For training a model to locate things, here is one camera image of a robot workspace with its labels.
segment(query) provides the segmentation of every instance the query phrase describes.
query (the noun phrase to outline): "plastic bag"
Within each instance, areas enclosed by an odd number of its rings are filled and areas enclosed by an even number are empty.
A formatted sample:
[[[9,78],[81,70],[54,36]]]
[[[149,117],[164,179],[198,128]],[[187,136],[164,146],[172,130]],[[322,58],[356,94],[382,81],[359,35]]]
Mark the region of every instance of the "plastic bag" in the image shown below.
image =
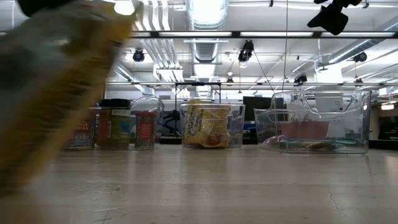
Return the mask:
[[[187,125],[184,142],[203,147],[228,147],[231,136],[227,123],[230,106],[201,105],[200,100],[191,100],[187,110]]]
[[[101,98],[135,20],[113,7],[75,1],[0,39],[0,187],[22,186],[42,170]]]

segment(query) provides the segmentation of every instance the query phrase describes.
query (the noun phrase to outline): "box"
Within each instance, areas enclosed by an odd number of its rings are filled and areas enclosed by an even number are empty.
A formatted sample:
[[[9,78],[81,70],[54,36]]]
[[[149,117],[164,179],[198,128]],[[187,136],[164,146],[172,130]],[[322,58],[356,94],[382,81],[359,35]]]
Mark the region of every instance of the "box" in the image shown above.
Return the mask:
[[[269,110],[254,109],[258,144],[280,152],[367,153],[370,111],[370,91],[276,93]]]

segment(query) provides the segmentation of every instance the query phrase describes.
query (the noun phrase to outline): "cable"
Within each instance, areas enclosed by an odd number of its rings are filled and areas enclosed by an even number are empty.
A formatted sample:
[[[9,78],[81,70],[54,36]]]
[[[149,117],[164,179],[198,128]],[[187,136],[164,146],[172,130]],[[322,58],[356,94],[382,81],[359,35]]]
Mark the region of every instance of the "cable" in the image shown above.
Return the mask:
[[[273,89],[272,85],[269,83],[269,79],[268,79],[268,77],[267,77],[267,75],[266,75],[266,73],[265,73],[264,69],[262,69],[262,66],[261,66],[261,63],[260,63],[259,57],[257,57],[257,54],[256,54],[256,52],[255,52],[254,50],[253,50],[253,53],[254,53],[254,56],[256,56],[256,58],[257,58],[257,61],[259,62],[259,65],[260,65],[260,68],[261,68],[261,71],[262,71],[262,73],[264,74],[265,78],[267,79],[267,83],[268,83],[268,85],[271,87],[271,90],[272,90],[272,92],[275,94],[275,91],[274,91],[274,89]]]
[[[231,69],[232,69],[232,66],[233,66],[234,63],[235,63],[235,59],[236,59],[236,57],[238,56],[238,54],[239,54],[239,50],[238,50],[238,52],[236,52],[235,57],[234,57],[234,60],[232,61],[232,64],[231,64],[231,66],[230,66],[229,69],[228,69],[228,72],[232,72]]]
[[[285,79],[286,79],[286,58],[287,58],[287,29],[288,29],[288,17],[289,17],[289,0],[286,0],[286,40],[285,40],[285,62],[284,62],[284,80],[282,82],[282,92],[285,87]]]

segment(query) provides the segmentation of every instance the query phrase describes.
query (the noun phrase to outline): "yellow bag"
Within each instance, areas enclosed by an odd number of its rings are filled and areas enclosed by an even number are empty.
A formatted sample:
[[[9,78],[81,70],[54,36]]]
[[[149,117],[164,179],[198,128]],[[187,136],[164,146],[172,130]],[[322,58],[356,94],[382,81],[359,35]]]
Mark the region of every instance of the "yellow bag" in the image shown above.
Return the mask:
[[[0,188],[22,186],[65,146],[131,34],[104,1],[41,11],[0,40]]]
[[[228,133],[230,106],[197,105],[207,103],[191,100],[187,111],[184,143],[200,144],[203,147],[228,147],[231,136]]]

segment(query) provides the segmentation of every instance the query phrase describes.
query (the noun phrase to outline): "clear plastic bin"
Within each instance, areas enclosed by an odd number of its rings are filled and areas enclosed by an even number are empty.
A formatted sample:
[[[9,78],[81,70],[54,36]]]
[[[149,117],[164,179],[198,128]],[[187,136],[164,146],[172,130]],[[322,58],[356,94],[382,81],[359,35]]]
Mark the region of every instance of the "clear plastic bin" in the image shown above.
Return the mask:
[[[156,97],[144,96],[131,106],[131,136],[134,136],[135,150],[155,148],[156,133],[162,122],[164,104]]]
[[[182,146],[194,148],[241,147],[244,105],[182,104]]]
[[[370,91],[288,91],[254,109],[261,147],[281,152],[367,153]]]

